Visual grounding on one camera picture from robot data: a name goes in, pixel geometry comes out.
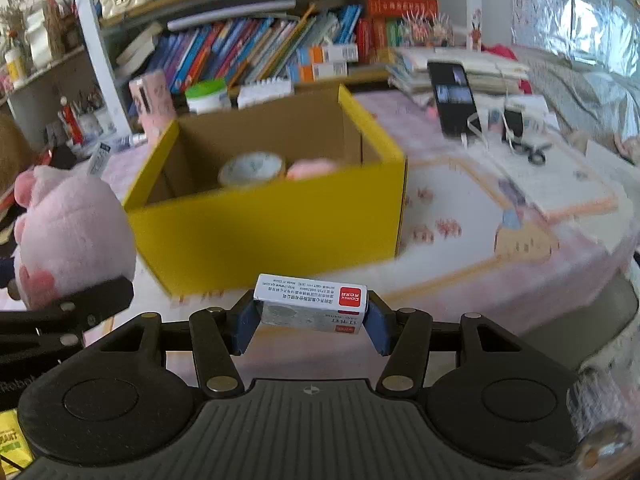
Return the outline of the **orange white medicine box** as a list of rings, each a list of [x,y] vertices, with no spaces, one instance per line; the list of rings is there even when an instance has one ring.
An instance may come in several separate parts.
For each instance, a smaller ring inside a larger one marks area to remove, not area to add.
[[[356,63],[359,52],[356,44],[327,44],[301,48],[296,53],[300,65],[322,63]]]

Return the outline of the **white jar green lid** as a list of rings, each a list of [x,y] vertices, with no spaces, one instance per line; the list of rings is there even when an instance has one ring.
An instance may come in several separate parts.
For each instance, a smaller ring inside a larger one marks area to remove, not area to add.
[[[192,114],[206,114],[232,107],[224,78],[203,80],[184,92],[186,105]]]

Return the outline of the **red book set box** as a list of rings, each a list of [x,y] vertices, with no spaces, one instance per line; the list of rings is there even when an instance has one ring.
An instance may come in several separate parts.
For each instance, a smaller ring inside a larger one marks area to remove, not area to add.
[[[359,62],[377,63],[389,48],[426,39],[439,11],[438,0],[361,0],[355,41]]]

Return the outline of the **pink cylindrical humidifier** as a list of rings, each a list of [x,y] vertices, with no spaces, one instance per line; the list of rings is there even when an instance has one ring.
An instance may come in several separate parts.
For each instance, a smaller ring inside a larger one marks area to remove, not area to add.
[[[148,141],[155,144],[177,117],[165,72],[153,70],[131,79],[129,90],[143,132]]]

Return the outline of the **white tissue pack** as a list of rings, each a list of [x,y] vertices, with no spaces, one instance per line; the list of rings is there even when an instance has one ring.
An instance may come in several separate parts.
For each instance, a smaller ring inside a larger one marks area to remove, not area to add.
[[[286,98],[294,94],[294,84],[285,78],[268,78],[241,87],[236,104],[240,110],[245,107]]]

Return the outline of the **black scissors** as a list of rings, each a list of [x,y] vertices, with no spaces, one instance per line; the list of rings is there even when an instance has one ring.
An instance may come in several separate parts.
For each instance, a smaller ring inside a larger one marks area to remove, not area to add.
[[[511,144],[513,153],[524,156],[534,166],[544,166],[546,164],[546,151],[549,151],[550,148],[552,148],[551,143],[532,145],[524,142],[513,142]]]

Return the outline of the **white spray bottle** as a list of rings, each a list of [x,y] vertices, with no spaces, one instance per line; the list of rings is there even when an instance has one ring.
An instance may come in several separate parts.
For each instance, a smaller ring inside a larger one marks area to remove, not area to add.
[[[121,153],[130,150],[130,148],[137,148],[146,142],[148,139],[144,133],[131,133],[128,136],[112,136],[107,140],[107,145],[113,153]]]

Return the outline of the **small white box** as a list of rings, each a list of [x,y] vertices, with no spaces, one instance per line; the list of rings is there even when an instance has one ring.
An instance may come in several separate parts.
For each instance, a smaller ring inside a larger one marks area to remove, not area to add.
[[[368,308],[366,286],[260,274],[254,300],[267,325],[356,334]]]

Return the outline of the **yellow cardboard box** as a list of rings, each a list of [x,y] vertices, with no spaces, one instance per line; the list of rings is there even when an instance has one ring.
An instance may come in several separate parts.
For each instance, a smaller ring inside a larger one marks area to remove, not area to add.
[[[221,169],[267,153],[334,171],[226,185]],[[397,254],[407,159],[344,87],[242,110],[184,115],[152,149],[124,207],[138,253],[171,296],[252,286],[263,273],[314,276]]]

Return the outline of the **pink paw plush toy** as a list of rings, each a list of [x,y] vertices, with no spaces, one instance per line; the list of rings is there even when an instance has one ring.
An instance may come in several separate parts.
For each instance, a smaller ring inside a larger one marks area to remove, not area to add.
[[[21,300],[41,310],[136,272],[134,233],[120,200],[101,178],[49,166],[17,176],[14,274]]]

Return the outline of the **alphabet wall poster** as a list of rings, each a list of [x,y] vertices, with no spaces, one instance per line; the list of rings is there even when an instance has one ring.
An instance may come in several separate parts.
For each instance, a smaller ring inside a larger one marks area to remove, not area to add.
[[[512,42],[567,54],[573,0],[512,0]]]

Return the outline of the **pink pig plush toy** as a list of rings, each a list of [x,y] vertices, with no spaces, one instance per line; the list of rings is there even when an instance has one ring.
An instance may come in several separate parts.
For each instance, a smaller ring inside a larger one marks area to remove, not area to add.
[[[341,165],[327,158],[299,159],[293,162],[286,172],[288,180],[305,180],[323,177],[339,170]]]

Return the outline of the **yellow tape roll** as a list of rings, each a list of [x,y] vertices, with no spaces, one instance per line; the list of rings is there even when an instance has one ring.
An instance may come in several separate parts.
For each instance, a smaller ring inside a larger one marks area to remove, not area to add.
[[[248,152],[233,157],[221,167],[218,183],[223,188],[242,188],[270,182],[284,173],[285,162],[278,154]]]

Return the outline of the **pink checkered tablecloth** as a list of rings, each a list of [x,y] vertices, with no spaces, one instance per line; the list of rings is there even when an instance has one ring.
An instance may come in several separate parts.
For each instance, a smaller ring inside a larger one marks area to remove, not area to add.
[[[391,307],[454,321],[480,312],[516,334],[561,315],[585,312],[614,275],[631,263],[638,223],[613,226],[614,247],[578,230],[566,214],[542,216],[517,205],[499,185],[484,145],[445,139],[435,123],[396,92],[355,99],[393,138],[407,159],[395,257],[329,271],[315,278],[366,286]],[[186,318],[228,307],[253,288],[171,296],[137,252],[134,310]]]

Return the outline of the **black smartphone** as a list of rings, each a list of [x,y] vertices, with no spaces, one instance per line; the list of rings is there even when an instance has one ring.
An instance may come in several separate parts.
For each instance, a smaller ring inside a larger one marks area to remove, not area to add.
[[[427,71],[442,132],[446,136],[481,134],[480,116],[464,67],[432,61],[427,63]]]

